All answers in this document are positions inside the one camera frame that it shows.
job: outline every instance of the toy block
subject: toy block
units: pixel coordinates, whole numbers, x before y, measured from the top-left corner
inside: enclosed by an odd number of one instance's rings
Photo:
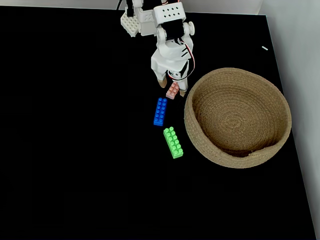
[[[161,127],[164,125],[166,109],[167,109],[167,99],[159,97],[158,102],[156,104],[153,125],[161,126]]]
[[[177,82],[173,82],[169,90],[166,92],[166,97],[169,99],[175,99],[176,94],[179,92],[179,85]]]
[[[165,140],[170,148],[172,157],[174,159],[181,157],[184,154],[184,151],[181,148],[181,145],[179,144],[178,137],[176,135],[176,132],[174,131],[173,127],[166,128],[163,131]]]

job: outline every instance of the pink lego brick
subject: pink lego brick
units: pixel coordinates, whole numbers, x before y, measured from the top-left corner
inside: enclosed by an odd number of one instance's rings
[[[177,82],[173,82],[169,90],[166,92],[166,97],[168,99],[175,99],[176,94],[179,92],[180,88]]]

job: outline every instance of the green lego brick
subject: green lego brick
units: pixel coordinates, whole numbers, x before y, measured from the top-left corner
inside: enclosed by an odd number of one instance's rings
[[[172,157],[174,159],[181,157],[184,154],[184,151],[181,148],[181,145],[179,144],[178,137],[176,135],[176,132],[174,131],[173,127],[166,128],[163,131],[165,140],[170,148]]]

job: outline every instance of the rope basket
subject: rope basket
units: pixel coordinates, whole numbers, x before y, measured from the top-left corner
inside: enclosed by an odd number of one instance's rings
[[[203,156],[224,167],[245,169],[281,149],[292,119],[285,97],[271,82],[245,70],[221,68],[193,86],[184,123]]]

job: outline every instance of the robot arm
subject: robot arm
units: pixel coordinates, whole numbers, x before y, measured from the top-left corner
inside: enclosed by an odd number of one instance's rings
[[[188,88],[190,60],[195,67],[193,41],[195,34],[192,22],[186,23],[186,14],[182,2],[169,3],[168,0],[127,0],[130,2],[121,17],[121,24],[135,37],[154,35],[157,37],[157,50],[151,57],[151,68],[162,87],[166,84],[166,74],[177,82],[180,90]],[[129,17],[129,8],[133,16]]]

